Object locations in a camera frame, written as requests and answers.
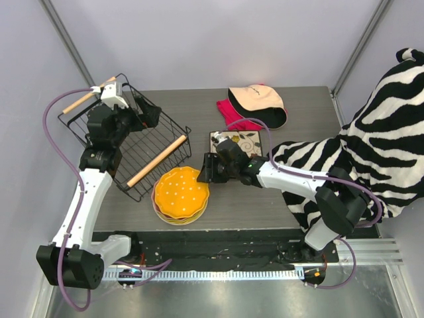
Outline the green dotted round plate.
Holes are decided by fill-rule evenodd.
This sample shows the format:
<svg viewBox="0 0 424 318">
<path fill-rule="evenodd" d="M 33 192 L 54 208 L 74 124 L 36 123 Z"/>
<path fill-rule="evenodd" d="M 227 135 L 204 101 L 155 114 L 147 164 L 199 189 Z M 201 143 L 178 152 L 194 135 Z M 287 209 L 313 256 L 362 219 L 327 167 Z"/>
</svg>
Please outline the green dotted round plate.
<svg viewBox="0 0 424 318">
<path fill-rule="evenodd" d="M 163 215 L 159 215 L 159 218 L 161 218 L 161 220 L 163 220 L 164 222 L 167 222 L 169 224 L 173 224 L 173 225 L 188 225 L 190 223 L 195 222 L 200 217 L 201 217 L 201 215 L 190 217 L 190 218 L 185 218 L 185 219 L 173 219 L 173 218 L 167 218 Z"/>
</svg>

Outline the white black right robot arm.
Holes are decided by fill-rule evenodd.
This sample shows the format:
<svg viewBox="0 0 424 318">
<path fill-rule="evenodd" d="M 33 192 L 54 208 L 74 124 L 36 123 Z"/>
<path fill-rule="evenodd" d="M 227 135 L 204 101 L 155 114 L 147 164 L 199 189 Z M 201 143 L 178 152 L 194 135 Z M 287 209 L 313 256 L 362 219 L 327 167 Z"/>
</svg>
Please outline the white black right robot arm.
<svg viewBox="0 0 424 318">
<path fill-rule="evenodd" d="M 249 157 L 237 143 L 224 138 L 217 142 L 214 152 L 205 153 L 197 181 L 220 184 L 230 179 L 246 186 L 289 192 L 317 205 L 321 216 L 299 245 L 300 256 L 308 262 L 318 259 L 336 238 L 351 234 L 369 202 L 344 170 L 334 169 L 328 174 L 277 167 L 265 157 Z"/>
</svg>

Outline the pink dotted round plate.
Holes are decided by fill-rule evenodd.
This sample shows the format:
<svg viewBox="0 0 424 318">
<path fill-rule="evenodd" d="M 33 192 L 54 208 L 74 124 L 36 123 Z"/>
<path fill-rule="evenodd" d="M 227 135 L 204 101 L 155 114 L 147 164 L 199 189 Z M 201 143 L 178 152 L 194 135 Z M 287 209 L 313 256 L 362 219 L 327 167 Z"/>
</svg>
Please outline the pink dotted round plate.
<svg viewBox="0 0 424 318">
<path fill-rule="evenodd" d="M 190 224 L 202 216 L 209 200 L 209 186 L 192 181 L 156 182 L 151 195 L 159 218 L 169 224 Z"/>
</svg>

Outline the orange dotted round plate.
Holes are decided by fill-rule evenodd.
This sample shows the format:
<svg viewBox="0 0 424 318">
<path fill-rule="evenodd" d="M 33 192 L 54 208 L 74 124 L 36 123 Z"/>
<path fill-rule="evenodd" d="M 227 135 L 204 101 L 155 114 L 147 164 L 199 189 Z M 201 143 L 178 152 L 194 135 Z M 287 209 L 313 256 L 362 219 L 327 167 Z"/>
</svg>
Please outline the orange dotted round plate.
<svg viewBox="0 0 424 318">
<path fill-rule="evenodd" d="M 195 213 L 191 217 L 198 216 L 198 215 L 201 215 L 202 216 L 204 214 L 206 208 L 207 208 L 207 204 L 208 204 L 208 201 L 206 201 L 205 205 L 197 213 Z M 167 218 L 171 218 L 171 217 L 166 216 L 165 214 L 163 214 L 161 212 L 159 206 L 157 206 L 157 204 L 154 201 L 152 201 L 152 207 L 153 207 L 154 213 L 156 214 L 157 218 L 159 218 L 159 215 L 163 215 L 163 216 L 165 216 Z"/>
</svg>

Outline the cream flower square plate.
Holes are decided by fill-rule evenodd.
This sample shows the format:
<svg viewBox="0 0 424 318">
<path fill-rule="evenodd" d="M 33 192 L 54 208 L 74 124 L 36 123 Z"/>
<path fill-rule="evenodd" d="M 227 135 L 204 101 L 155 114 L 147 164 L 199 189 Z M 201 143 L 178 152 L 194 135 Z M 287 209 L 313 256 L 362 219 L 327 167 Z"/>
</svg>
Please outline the cream flower square plate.
<svg viewBox="0 0 424 318">
<path fill-rule="evenodd" d="M 262 156 L 262 143 L 258 131 L 223 131 L 224 138 L 236 142 L 249 157 Z"/>
</svg>

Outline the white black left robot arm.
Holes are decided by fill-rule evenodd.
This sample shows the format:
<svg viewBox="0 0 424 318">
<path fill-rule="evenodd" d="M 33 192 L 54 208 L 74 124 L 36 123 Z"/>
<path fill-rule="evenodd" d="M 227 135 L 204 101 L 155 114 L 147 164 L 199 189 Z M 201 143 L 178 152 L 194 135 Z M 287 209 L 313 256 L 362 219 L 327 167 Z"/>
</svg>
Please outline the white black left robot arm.
<svg viewBox="0 0 424 318">
<path fill-rule="evenodd" d="M 142 249 L 138 236 L 115 231 L 99 244 L 93 228 L 104 197 L 115 180 L 126 137 L 148 128 L 144 115 L 132 107 L 97 102 L 87 110 L 85 149 L 75 169 L 78 184 L 70 208 L 52 242 L 38 247 L 36 260 L 48 282 L 94 290 L 104 270 L 117 261 L 134 264 Z"/>
</svg>

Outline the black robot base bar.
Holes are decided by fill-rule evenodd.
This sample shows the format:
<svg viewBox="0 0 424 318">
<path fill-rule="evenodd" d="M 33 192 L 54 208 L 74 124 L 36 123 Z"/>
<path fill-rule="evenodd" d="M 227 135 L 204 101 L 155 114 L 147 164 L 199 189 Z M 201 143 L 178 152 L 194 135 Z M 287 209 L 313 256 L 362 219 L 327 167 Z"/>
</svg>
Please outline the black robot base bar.
<svg viewBox="0 0 424 318">
<path fill-rule="evenodd" d="M 128 260 L 147 266 L 170 260 L 169 270 L 226 272 L 290 270 L 295 264 L 339 261 L 335 244 L 308 247 L 297 229 L 121 231 L 137 242 Z"/>
</svg>

